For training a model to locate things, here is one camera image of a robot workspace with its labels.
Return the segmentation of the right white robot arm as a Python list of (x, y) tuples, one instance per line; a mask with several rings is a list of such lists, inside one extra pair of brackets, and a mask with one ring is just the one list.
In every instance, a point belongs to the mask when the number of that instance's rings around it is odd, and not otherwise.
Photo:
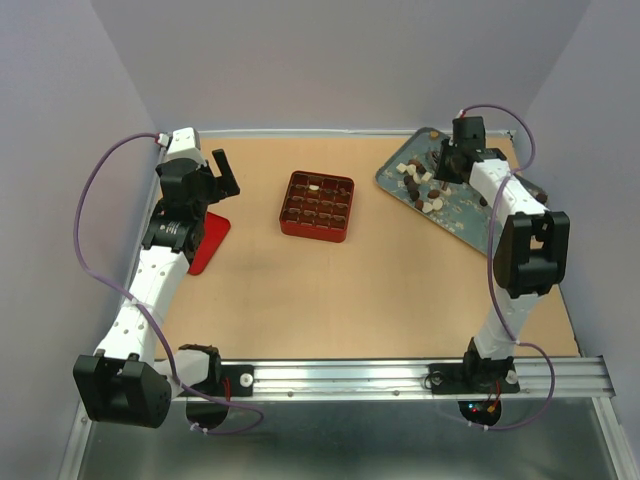
[(491, 310), (458, 363), (432, 364), (439, 395), (518, 391), (514, 349), (539, 299), (565, 275), (569, 217), (548, 210), (520, 182), (506, 157), (486, 145), (484, 120), (460, 112), (442, 142), (436, 178), (467, 184), (491, 209), (487, 276)]

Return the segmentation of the metal tongs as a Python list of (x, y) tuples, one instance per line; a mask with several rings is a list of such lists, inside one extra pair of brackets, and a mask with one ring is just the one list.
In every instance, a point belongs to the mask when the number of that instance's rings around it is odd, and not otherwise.
[[(440, 159), (440, 153), (438, 151), (432, 150), (428, 153), (428, 158), (430, 160), (430, 163), (433, 167), (433, 170), (436, 171), (437, 167), (438, 167), (438, 163), (439, 163), (439, 159)], [(447, 190), (447, 188), (449, 187), (449, 183), (446, 181), (441, 181), (440, 182), (440, 190), (442, 192), (445, 192)]]

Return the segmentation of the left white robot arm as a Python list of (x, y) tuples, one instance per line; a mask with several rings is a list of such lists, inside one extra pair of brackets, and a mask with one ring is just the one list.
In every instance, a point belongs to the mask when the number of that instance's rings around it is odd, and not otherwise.
[(143, 235), (133, 281), (129, 288), (114, 288), (124, 300), (111, 329), (73, 367), (93, 421), (157, 428), (183, 392), (229, 387), (213, 346), (187, 344), (164, 361), (155, 359), (155, 345), (168, 343), (161, 322), (201, 248), (209, 206), (240, 192), (225, 151), (212, 155), (218, 174), (208, 162), (186, 155), (156, 168), (162, 196)]

